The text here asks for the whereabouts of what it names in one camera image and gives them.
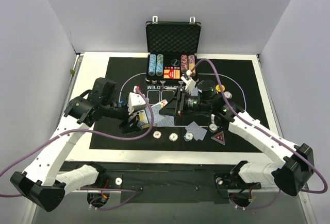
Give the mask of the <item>yellow big blind button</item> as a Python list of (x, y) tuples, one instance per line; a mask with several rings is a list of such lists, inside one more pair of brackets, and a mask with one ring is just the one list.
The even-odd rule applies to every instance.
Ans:
[(224, 85), (218, 85), (218, 84), (217, 84), (217, 85), (216, 85), (216, 91), (219, 92), (219, 93), (220, 93), (221, 91), (224, 92), (224, 91), (225, 91), (225, 86), (224, 86)]

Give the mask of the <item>blue playing card deck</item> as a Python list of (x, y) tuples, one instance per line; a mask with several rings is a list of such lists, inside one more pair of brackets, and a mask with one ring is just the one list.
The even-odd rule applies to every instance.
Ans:
[(137, 126), (140, 129), (149, 128), (151, 125), (149, 110), (140, 110), (134, 112), (129, 118), (129, 123)]

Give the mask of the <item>grey chip stack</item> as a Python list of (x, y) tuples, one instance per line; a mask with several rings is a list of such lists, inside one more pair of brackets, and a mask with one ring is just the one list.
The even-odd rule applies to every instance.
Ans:
[(171, 133), (170, 135), (169, 135), (169, 140), (170, 141), (177, 141), (177, 139), (178, 139), (178, 135), (176, 134), (176, 133)]

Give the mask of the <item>red chip stack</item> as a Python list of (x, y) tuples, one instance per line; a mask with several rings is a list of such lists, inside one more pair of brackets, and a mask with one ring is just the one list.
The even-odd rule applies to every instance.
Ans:
[(156, 139), (159, 139), (161, 137), (161, 132), (160, 131), (155, 131), (153, 133), (153, 137), (156, 138)]

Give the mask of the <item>blue chip stack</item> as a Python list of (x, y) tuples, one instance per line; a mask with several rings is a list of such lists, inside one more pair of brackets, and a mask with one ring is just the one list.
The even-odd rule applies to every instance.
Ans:
[(191, 132), (186, 132), (186, 134), (184, 135), (184, 140), (186, 142), (190, 142), (193, 140), (193, 134)]

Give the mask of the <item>red triangular dealer marker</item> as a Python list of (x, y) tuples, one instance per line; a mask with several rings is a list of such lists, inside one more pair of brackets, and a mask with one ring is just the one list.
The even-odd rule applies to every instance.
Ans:
[(225, 145), (225, 137), (224, 137), (224, 132), (223, 131), (213, 135), (211, 137), (211, 139), (218, 142), (218, 143), (220, 143), (220, 144), (222, 144), (222, 145)]

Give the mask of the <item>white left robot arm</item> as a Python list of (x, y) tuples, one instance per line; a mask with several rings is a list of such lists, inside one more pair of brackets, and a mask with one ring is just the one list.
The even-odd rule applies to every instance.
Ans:
[(22, 172), (10, 178), (19, 193), (43, 208), (53, 211), (64, 196), (85, 186), (103, 188), (107, 182), (106, 169), (89, 162), (72, 171), (60, 174), (64, 161), (93, 124), (102, 117), (116, 118), (128, 124), (129, 116), (147, 106), (139, 87), (128, 95), (124, 106), (114, 101), (116, 82), (98, 78), (93, 88), (70, 100), (60, 123), (38, 156)]

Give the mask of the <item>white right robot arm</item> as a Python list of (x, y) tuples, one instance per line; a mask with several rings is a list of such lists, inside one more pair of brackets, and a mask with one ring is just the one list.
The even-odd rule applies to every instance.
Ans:
[(239, 162), (230, 172), (235, 187), (245, 184), (275, 184), (282, 192), (296, 196), (313, 175), (314, 153), (307, 144), (289, 142), (252, 118), (216, 90), (211, 80), (195, 83), (189, 80), (185, 87), (177, 88), (161, 115), (182, 117), (204, 114), (211, 118), (212, 129), (223, 129), (245, 139), (270, 160), (268, 164)]

